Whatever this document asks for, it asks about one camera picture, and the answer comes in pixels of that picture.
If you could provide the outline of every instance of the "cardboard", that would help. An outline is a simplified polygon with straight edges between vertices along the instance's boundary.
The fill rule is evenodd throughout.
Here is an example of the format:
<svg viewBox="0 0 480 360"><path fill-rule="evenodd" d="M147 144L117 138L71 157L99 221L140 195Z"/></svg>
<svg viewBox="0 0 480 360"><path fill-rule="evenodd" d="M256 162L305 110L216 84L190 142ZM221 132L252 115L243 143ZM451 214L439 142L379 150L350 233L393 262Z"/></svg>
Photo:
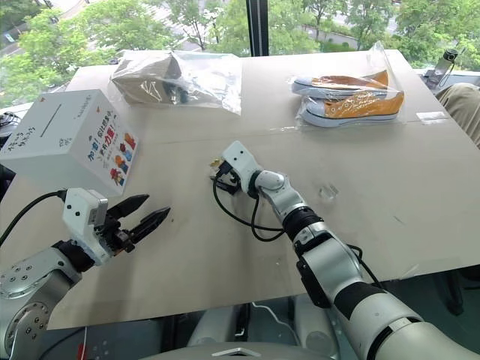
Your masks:
<svg viewBox="0 0 480 360"><path fill-rule="evenodd" d="M138 138L100 90L42 94L0 151L0 164L46 191L122 195Z"/></svg>

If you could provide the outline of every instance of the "floor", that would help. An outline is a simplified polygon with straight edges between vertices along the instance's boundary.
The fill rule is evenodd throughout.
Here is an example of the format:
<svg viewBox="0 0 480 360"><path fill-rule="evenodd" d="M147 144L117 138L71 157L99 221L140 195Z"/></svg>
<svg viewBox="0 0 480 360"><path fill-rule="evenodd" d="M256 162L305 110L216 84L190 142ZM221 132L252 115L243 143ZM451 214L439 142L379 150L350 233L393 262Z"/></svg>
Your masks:
<svg viewBox="0 0 480 360"><path fill-rule="evenodd" d="M480 283L462 279L462 287L478 286ZM395 294L424 320L433 323L446 335L462 346L480 354L480 289L465 290L463 293L464 312L455 316L449 313L439 296L436 275L425 275L402 281L386 283L388 291ZM268 305L280 321L290 323L293 318L293 302L290 298L277 298L260 301L258 305ZM161 352L162 349L184 347L203 312L168 316L135 322L123 322L88 327L85 359L141 359ZM42 353L55 342L72 334L77 329L47 331L43 338ZM249 341L265 341L282 344L295 344L290 330L277 324L271 314L264 309L251 308L247 329ZM75 357L83 342L84 329L62 341L41 360L80 359ZM340 354L343 360L355 360L356 355L344 334L338 334Z"/></svg>

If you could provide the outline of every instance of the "tree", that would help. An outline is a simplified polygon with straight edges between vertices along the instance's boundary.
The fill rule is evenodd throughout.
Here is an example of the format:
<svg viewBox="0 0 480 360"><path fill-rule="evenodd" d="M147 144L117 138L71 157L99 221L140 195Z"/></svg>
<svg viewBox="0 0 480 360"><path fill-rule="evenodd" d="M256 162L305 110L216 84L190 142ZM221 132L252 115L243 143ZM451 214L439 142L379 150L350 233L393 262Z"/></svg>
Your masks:
<svg viewBox="0 0 480 360"><path fill-rule="evenodd" d="M189 41L197 44L202 51L207 49L209 28L212 26L217 44L220 42L215 20L222 8L219 0L167 0L173 23L182 26Z"/></svg>
<svg viewBox="0 0 480 360"><path fill-rule="evenodd" d="M302 30L308 21L299 0L270 0L268 2L268 43L270 55L311 53L318 44ZM219 44L213 49L238 56L250 54L248 21L245 2L232 0L217 18Z"/></svg>
<svg viewBox="0 0 480 360"><path fill-rule="evenodd" d="M88 6L76 20L99 47L115 50L170 49L176 37L141 0L104 0Z"/></svg>
<svg viewBox="0 0 480 360"><path fill-rule="evenodd" d="M404 0L397 17L396 47L414 67L435 65L445 48L465 49L456 63L480 70L480 1Z"/></svg>
<svg viewBox="0 0 480 360"><path fill-rule="evenodd" d="M34 100L48 86L61 85L80 66L105 64L111 50L88 50L88 39L73 20L57 10L28 19L29 32L19 37L24 53L0 59L0 107Z"/></svg>
<svg viewBox="0 0 480 360"><path fill-rule="evenodd" d="M32 0L1 0L0 1L0 29L6 32L15 28L18 34L22 32L17 26L23 22L25 17L34 16L41 8Z"/></svg>
<svg viewBox="0 0 480 360"><path fill-rule="evenodd" d="M357 38L357 50L367 49L383 38L392 16L390 0L352 0L347 21L353 24L352 32Z"/></svg>
<svg viewBox="0 0 480 360"><path fill-rule="evenodd" d="M315 40L319 40L322 20L330 20L338 11L345 13L347 3L341 0L304 0L303 6L313 14L316 25Z"/></svg>

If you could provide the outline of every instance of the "plastic bag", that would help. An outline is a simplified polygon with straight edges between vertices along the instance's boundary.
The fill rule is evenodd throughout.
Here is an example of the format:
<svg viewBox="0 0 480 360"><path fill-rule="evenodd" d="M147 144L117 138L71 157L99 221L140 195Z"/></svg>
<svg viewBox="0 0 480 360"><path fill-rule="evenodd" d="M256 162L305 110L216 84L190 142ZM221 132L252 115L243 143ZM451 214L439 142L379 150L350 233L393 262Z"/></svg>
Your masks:
<svg viewBox="0 0 480 360"><path fill-rule="evenodd" d="M111 81L131 105L242 110L242 61L231 54L125 50Z"/></svg>
<svg viewBox="0 0 480 360"><path fill-rule="evenodd" d="M397 119L404 92L379 41L366 52L365 63L359 66L364 73L297 76L291 88L295 94L303 95L297 119L324 128Z"/></svg>

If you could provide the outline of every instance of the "white box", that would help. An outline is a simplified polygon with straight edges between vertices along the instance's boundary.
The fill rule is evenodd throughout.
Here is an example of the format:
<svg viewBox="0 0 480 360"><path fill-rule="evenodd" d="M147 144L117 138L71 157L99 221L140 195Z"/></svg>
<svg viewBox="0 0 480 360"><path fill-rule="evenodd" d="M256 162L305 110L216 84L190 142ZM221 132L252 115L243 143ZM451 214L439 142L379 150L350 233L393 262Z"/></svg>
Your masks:
<svg viewBox="0 0 480 360"><path fill-rule="evenodd" d="M0 151L0 164L46 191L121 195L138 138L100 90L42 94Z"/></svg>

